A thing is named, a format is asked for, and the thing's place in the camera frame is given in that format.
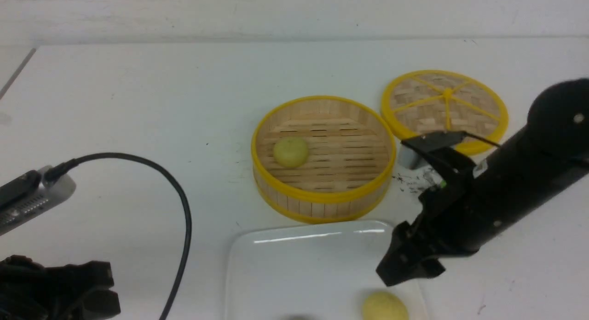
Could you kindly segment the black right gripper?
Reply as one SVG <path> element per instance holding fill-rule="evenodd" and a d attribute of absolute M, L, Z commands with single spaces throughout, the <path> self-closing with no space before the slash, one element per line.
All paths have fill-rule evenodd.
<path fill-rule="evenodd" d="M 393 229 L 376 267 L 385 286 L 438 277 L 445 272 L 441 258 L 471 257 L 479 251 L 454 236 L 462 222 L 465 194 L 461 184 L 434 185 L 421 192 L 421 213 L 412 223 L 403 221 Z"/>

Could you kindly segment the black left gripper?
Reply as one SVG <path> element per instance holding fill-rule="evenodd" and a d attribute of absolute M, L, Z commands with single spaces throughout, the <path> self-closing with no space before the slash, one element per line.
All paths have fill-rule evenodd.
<path fill-rule="evenodd" d="M 121 313 L 109 262 L 42 266 L 13 255 L 1 261 L 3 320 L 109 320 Z"/>

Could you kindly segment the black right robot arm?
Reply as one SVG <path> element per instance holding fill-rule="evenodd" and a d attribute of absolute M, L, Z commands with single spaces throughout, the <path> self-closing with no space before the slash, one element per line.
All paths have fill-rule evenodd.
<path fill-rule="evenodd" d="M 471 257 L 529 213 L 588 174 L 589 81 L 568 80 L 545 89 L 527 122 L 476 164 L 457 146 L 475 134 L 434 131 L 405 138 L 402 146 L 442 182 L 419 195 L 422 211 L 398 224 L 376 273 L 387 286 L 440 276 L 442 258 Z"/>

